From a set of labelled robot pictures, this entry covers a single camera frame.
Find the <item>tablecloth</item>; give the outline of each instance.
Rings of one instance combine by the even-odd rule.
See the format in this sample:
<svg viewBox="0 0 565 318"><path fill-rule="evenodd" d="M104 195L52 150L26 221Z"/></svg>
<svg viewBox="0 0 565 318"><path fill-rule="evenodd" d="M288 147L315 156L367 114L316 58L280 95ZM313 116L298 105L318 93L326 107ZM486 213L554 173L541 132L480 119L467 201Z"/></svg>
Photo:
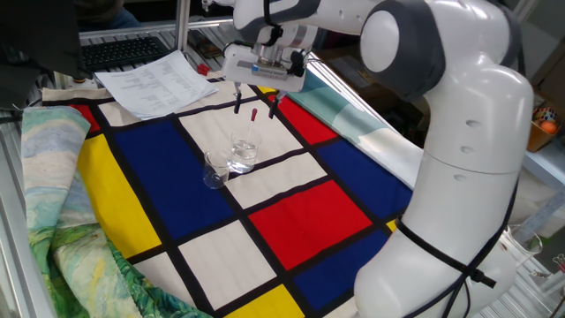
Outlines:
<svg viewBox="0 0 565 318"><path fill-rule="evenodd" d="M97 220L134 266L213 317L349 318L357 271L385 244L411 190L291 99L209 78L214 95L139 121L106 90L45 90L91 122L79 170ZM249 125L254 170L211 190L203 153Z"/></svg>

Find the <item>person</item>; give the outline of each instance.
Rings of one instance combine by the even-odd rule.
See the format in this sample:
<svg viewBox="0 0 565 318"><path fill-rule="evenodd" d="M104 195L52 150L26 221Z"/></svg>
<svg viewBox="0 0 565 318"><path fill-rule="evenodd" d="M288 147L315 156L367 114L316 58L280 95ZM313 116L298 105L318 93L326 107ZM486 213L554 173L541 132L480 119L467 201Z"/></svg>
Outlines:
<svg viewBox="0 0 565 318"><path fill-rule="evenodd" d="M80 32L142 27L124 0L74 0Z"/></svg>

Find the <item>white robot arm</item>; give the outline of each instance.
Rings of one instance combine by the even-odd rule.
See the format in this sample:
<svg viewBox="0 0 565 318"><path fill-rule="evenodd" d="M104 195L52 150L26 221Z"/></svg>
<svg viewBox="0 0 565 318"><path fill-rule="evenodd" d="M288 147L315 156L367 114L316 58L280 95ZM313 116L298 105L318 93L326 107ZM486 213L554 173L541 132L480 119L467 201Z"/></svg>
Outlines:
<svg viewBox="0 0 565 318"><path fill-rule="evenodd" d="M237 0L234 24L252 45L225 50L228 80L299 91L302 52L322 27L360 34L374 78L406 101L424 97L430 105L403 231L357 275L362 318L462 317L513 284L514 262L496 240L522 166L533 92L507 67L521 44L507 10L484 0ZM462 271L477 265L466 273L474 279L464 287L467 308Z"/></svg>

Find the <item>orange object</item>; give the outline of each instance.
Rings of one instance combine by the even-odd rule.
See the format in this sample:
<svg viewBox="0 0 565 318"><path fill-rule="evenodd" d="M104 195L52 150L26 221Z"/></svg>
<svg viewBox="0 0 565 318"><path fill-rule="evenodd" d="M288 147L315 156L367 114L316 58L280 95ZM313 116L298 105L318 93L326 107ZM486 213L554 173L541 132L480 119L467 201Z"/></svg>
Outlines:
<svg viewBox="0 0 565 318"><path fill-rule="evenodd" d="M545 121L545 122L541 123L540 127L546 133L549 133L549 134L557 133L557 125L554 122Z"/></svg>

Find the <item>blue painted fabric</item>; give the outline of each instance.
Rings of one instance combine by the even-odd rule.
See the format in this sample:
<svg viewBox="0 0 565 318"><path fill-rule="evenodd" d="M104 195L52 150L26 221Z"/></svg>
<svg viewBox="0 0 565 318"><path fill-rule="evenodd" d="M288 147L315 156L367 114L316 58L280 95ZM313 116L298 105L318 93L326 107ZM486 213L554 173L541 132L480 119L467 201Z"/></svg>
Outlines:
<svg viewBox="0 0 565 318"><path fill-rule="evenodd" d="M318 310L353 288L357 272L386 242L387 236L376 231L296 276L294 282L314 310Z"/></svg>
<svg viewBox="0 0 565 318"><path fill-rule="evenodd" d="M172 238L233 215L220 192L195 182L202 180L202 166L171 122L118 132L115 138Z"/></svg>
<svg viewBox="0 0 565 318"><path fill-rule="evenodd" d="M350 143L339 141L318 149L318 153L379 218L408 206L411 190Z"/></svg>

